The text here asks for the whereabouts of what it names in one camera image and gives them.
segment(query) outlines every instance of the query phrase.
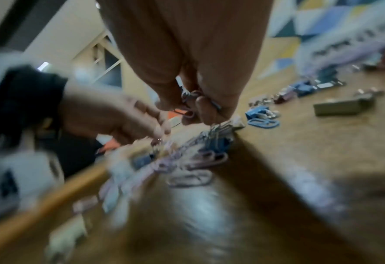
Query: fingernail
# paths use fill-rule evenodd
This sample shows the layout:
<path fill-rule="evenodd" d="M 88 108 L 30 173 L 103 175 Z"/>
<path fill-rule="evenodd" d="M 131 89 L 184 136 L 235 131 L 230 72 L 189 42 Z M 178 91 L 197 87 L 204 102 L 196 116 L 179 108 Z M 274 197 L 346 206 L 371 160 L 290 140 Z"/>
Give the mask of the fingernail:
<path fill-rule="evenodd" d="M 160 126 L 156 126 L 153 131 L 153 137 L 156 139 L 162 138 L 163 137 L 163 131 Z"/>

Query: table surface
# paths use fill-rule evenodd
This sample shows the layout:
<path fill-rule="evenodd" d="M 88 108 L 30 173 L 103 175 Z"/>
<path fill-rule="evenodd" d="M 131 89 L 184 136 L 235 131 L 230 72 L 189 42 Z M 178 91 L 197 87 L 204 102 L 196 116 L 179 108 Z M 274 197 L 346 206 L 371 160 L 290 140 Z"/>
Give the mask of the table surface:
<path fill-rule="evenodd" d="M 211 185 L 171 189 L 156 177 L 118 231 L 99 206 L 88 212 L 94 228 L 71 263 L 385 263 L 385 95 L 357 116 L 316 117 L 312 106 L 359 88 L 385 90 L 385 72 L 341 79 L 348 85 L 274 106 L 279 127 L 238 131 Z M 244 117 L 249 98 L 295 80 L 293 69 L 253 80 L 238 113 Z M 178 127 L 173 138 L 181 143 L 202 129 Z M 50 221 L 69 217 L 66 206 Z M 45 245 L 28 235 L 0 263 L 40 263 Z"/>

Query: geometric pattern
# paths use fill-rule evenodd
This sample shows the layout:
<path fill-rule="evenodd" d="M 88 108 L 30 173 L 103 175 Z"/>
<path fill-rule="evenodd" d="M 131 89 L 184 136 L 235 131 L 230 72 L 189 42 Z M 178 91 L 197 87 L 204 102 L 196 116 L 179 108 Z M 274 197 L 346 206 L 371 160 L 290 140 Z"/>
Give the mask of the geometric pattern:
<path fill-rule="evenodd" d="M 268 37 L 296 38 L 284 54 L 258 76 L 265 78 L 294 62 L 299 44 L 333 29 L 344 27 L 362 16 L 370 4 L 380 0 L 276 0 L 268 24 Z"/>

